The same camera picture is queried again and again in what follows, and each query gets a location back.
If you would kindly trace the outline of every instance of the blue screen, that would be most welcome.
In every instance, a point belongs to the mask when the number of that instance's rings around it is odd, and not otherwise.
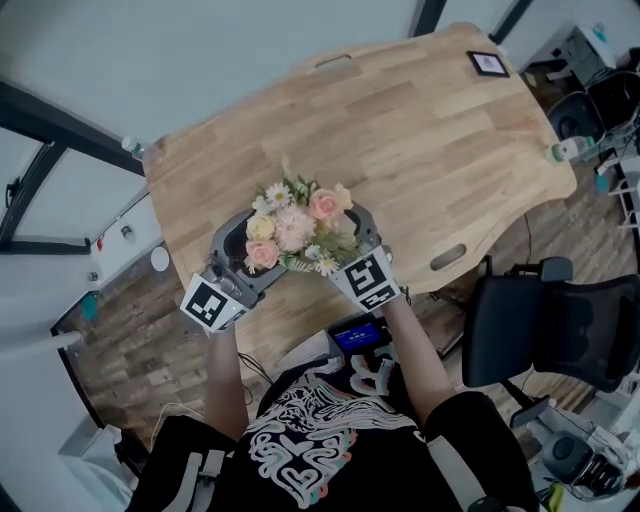
[[[369,322],[348,331],[337,333],[334,338],[344,350],[352,350],[380,341],[380,333],[376,326]]]

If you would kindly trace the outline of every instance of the floor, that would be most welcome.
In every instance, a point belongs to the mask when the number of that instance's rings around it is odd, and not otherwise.
[[[543,108],[548,108],[557,91],[543,89],[539,86],[533,91]],[[574,165],[578,189],[571,197],[531,210],[526,220],[517,220],[500,237],[490,251],[496,271],[557,255],[573,260],[578,283],[637,272],[631,233],[617,228],[622,221],[618,200],[595,191],[594,165]],[[447,288],[464,299],[476,278],[476,271],[472,271]],[[61,330],[84,333],[84,344],[70,348],[68,353],[81,385],[103,420],[133,429],[147,446],[167,403],[181,403],[198,413],[203,409],[208,341],[178,310],[182,293],[173,267],[155,272],[149,258],[144,257],[98,295],[95,320],[83,319],[81,308],[76,307],[59,326]],[[436,347],[445,347],[460,333],[464,318],[455,306],[420,295],[413,297],[413,308]],[[452,382],[461,386],[459,351],[446,366]],[[247,368],[243,368],[243,379],[248,408],[255,414],[267,386]],[[525,374],[514,382],[518,386],[526,384],[525,392],[532,396],[549,394],[571,410],[580,410],[593,395],[588,385],[552,374]],[[486,392],[505,418],[518,409],[500,386],[491,386]],[[170,406],[166,414],[184,412]],[[516,434],[526,446],[527,431]]]

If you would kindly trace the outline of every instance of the black t-shirt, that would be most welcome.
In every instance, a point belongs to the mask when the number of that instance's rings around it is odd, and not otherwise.
[[[128,510],[163,510],[189,454],[221,450],[232,456],[210,511],[459,511],[426,445],[440,435],[488,495],[538,510],[524,455],[487,396],[456,395],[418,425],[390,354],[317,362],[278,379],[239,443],[186,416],[167,418]]]

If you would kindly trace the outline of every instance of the peach rose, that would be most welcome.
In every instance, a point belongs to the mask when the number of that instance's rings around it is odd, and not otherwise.
[[[331,222],[344,213],[340,197],[333,190],[320,188],[309,199],[309,215],[325,222]]]
[[[278,263],[280,250],[273,240],[248,240],[246,244],[249,259],[265,268],[273,268]]]

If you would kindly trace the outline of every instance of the white cable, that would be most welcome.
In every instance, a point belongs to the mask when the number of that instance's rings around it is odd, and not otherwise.
[[[156,422],[156,426],[153,428],[153,434],[151,434],[151,449],[153,450],[153,440],[156,437],[156,431],[158,430],[158,426],[160,425],[160,420],[162,420],[162,415],[164,414],[164,411],[167,407],[169,407],[170,405],[177,405],[178,407],[182,407],[183,409],[186,409],[187,411],[192,412],[193,414],[195,414],[196,416],[199,416],[200,418],[204,418],[204,416],[202,416],[202,414],[200,414],[199,412],[194,411],[193,409],[189,409],[186,405],[183,405],[181,403],[178,402],[168,402],[164,405],[164,407],[162,408],[162,410],[160,411],[160,416],[158,416],[158,421]]]

